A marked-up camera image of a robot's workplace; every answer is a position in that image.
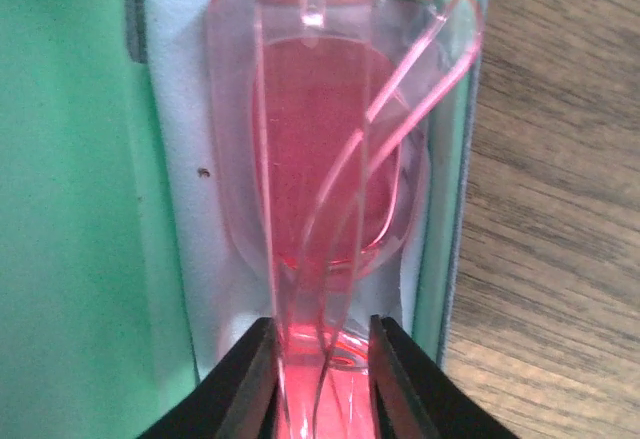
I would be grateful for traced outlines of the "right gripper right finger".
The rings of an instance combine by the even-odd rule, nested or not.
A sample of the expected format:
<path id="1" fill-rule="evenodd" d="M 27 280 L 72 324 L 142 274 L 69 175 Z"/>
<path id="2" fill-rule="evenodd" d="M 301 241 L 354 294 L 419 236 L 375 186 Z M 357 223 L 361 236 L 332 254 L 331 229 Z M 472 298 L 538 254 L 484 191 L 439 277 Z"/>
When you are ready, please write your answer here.
<path id="1" fill-rule="evenodd" d="M 370 318 L 368 360 L 377 438 L 516 436 L 463 393 L 393 318 Z"/>

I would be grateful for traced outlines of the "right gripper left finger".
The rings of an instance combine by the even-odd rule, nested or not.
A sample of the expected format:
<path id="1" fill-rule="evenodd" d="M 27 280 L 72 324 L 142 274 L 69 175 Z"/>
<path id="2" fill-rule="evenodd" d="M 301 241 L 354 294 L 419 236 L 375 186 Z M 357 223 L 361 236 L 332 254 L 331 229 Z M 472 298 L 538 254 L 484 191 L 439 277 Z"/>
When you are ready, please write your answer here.
<path id="1" fill-rule="evenodd" d="M 276 331 L 257 319 L 214 369 L 142 438 L 271 438 L 277 422 Z"/>

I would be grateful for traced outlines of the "teal glasses case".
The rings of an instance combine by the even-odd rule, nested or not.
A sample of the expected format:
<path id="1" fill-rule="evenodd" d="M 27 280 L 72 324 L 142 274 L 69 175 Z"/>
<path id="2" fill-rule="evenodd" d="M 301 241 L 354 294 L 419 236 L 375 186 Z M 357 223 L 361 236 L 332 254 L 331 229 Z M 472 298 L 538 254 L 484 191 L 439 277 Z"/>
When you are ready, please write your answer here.
<path id="1" fill-rule="evenodd" d="M 257 210 L 250 147 L 241 127 L 216 114 L 213 87 L 232 72 L 211 65 L 211 1 L 215 176 L 225 228 L 245 254 L 253 226 L 241 200 L 253 197 Z M 440 369 L 488 0 L 477 2 L 478 52 L 425 121 L 430 176 L 413 328 L 370 316 L 393 318 Z M 2 436 L 142 438 L 204 378 L 144 1 L 1 0 Z"/>

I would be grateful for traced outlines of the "light blue cleaning cloth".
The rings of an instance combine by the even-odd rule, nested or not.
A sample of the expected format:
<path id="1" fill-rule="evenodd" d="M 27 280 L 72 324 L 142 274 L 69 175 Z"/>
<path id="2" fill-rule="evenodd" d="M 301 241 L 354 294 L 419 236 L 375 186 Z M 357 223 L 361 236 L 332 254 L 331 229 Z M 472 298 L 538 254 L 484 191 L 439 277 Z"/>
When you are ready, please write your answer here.
<path id="1" fill-rule="evenodd" d="M 205 57 L 210 0 L 143 0 L 147 57 L 165 147 L 186 310 L 198 378 L 204 378 L 248 327 L 270 312 L 264 245 L 255 200 L 241 200 L 253 235 L 247 253 L 225 228 Z M 411 331 L 423 255 L 428 192 L 413 177 L 430 176 L 424 129 L 402 143 L 399 203 L 417 214 L 406 242 L 361 279 L 347 326 L 367 334 L 368 318 L 389 315 Z"/>

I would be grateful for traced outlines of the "red transparent sunglasses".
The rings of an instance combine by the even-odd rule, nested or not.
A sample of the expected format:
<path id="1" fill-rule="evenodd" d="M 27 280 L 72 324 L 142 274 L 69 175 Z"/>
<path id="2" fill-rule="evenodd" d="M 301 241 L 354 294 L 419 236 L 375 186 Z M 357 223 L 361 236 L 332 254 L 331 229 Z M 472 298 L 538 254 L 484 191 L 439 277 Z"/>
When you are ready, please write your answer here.
<path id="1" fill-rule="evenodd" d="M 212 0 L 216 114 L 250 147 L 277 333 L 278 438 L 371 438 L 369 327 L 399 315 L 425 121 L 481 39 L 477 0 Z"/>

